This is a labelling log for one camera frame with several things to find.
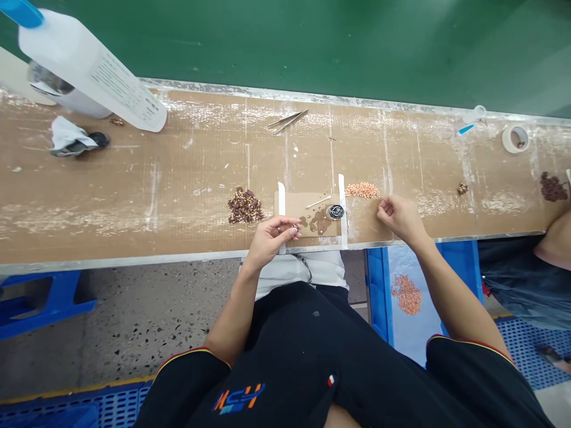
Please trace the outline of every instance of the tweezers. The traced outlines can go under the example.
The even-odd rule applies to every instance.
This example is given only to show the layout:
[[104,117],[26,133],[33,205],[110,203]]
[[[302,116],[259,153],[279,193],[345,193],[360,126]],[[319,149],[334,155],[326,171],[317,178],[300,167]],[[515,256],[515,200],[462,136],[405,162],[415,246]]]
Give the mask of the tweezers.
[[309,111],[309,109],[304,110],[302,112],[299,113],[295,113],[291,116],[288,116],[287,118],[283,118],[281,120],[278,120],[277,122],[274,122],[270,125],[268,125],[268,128],[271,128],[273,126],[282,124],[283,122],[286,122],[285,125],[283,125],[280,129],[278,129],[276,132],[274,132],[274,135],[279,134],[280,132],[282,132],[284,129],[286,129],[289,125],[291,125],[292,123],[296,122],[297,120],[301,119],[301,117],[305,116],[307,114],[307,112]]

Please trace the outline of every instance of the printed logo on shorts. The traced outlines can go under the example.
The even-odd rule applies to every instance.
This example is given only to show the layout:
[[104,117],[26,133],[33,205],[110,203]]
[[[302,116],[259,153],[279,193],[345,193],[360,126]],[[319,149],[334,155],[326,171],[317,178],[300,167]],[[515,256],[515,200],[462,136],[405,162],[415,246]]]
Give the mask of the printed logo on shorts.
[[244,389],[238,389],[234,392],[230,392],[230,390],[227,389],[220,395],[220,398],[218,398],[218,401],[214,407],[212,407],[212,412],[220,410],[220,415],[225,413],[236,413],[242,410],[246,404],[248,409],[251,409],[254,407],[254,404],[256,404],[256,398],[263,392],[265,387],[265,383],[258,383],[253,392],[251,392],[251,386],[247,386]]

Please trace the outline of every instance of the blue bottle cap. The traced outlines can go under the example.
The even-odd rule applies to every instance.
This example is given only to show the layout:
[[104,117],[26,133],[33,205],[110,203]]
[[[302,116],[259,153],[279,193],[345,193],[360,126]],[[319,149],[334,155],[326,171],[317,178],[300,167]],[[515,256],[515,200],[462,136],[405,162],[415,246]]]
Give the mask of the blue bottle cap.
[[43,24],[42,13],[27,0],[0,0],[0,10],[25,28],[37,28]]

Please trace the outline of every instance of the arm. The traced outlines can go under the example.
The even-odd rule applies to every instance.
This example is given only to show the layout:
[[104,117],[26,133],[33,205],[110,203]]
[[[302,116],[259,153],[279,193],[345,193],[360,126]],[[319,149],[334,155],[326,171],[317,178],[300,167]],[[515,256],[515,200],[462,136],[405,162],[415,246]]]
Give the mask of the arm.
[[571,210],[549,227],[534,254],[550,265],[571,270]]
[[296,228],[299,222],[296,218],[278,216],[260,223],[256,230],[230,297],[204,342],[215,356],[230,365],[244,350],[252,324],[260,272],[272,261],[282,244],[302,236]]
[[485,343],[509,356],[495,322],[426,233],[416,204],[393,195],[381,201],[377,217],[415,252],[434,307],[450,336]]

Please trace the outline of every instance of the white plastic bottle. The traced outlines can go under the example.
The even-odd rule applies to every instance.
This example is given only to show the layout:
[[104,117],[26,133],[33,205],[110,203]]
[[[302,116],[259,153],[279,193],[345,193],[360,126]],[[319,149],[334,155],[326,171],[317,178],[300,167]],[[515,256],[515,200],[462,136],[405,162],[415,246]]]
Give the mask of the white plastic bottle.
[[166,107],[81,22],[27,0],[0,0],[0,10],[20,26],[18,44],[31,59],[131,125],[163,128]]

